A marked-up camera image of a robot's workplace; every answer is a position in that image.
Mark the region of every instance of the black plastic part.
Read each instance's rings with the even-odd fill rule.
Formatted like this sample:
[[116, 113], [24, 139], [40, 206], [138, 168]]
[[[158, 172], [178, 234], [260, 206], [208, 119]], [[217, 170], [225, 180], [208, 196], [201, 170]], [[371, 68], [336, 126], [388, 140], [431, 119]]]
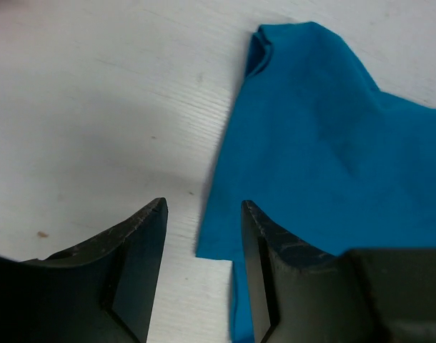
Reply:
[[242, 203], [255, 343], [436, 343], [436, 249], [334, 257]]
[[155, 199], [48, 259], [0, 257], [0, 342], [145, 342], [166, 226]]

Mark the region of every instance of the cloth fold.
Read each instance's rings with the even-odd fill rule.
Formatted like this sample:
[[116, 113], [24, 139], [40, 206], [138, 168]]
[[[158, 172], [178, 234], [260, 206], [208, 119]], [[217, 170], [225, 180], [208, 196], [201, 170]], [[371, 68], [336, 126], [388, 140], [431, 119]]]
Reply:
[[251, 342], [240, 206], [331, 254], [436, 247], [436, 109], [380, 91], [336, 34], [261, 25], [214, 173], [197, 256], [234, 261], [233, 342]]

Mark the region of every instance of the blue cloth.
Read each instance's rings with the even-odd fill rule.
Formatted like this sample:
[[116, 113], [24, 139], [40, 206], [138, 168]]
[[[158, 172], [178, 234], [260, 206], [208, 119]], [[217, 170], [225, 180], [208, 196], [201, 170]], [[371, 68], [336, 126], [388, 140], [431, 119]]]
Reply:
[[436, 247], [436, 110], [380, 91], [315, 23], [262, 25], [224, 138], [198, 257], [234, 263], [231, 332], [252, 342], [240, 206], [331, 254]]

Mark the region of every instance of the white wooden surface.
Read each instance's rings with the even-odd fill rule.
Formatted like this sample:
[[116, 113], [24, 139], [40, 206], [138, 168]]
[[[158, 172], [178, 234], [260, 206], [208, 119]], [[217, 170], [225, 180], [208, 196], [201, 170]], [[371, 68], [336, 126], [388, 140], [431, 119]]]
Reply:
[[149, 342], [226, 342], [230, 264], [193, 255], [210, 168], [250, 32], [309, 20], [436, 107], [436, 0], [0, 0], [0, 254], [47, 257], [166, 197]]

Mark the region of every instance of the folded cloth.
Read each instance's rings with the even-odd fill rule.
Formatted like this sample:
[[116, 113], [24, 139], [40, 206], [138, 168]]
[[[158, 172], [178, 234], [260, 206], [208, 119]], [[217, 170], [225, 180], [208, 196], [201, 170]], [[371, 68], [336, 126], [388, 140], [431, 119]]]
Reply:
[[252, 341], [245, 199], [331, 254], [436, 247], [436, 110], [380, 91], [346, 43], [316, 23], [262, 25], [197, 247], [198, 257], [236, 262], [234, 342]]

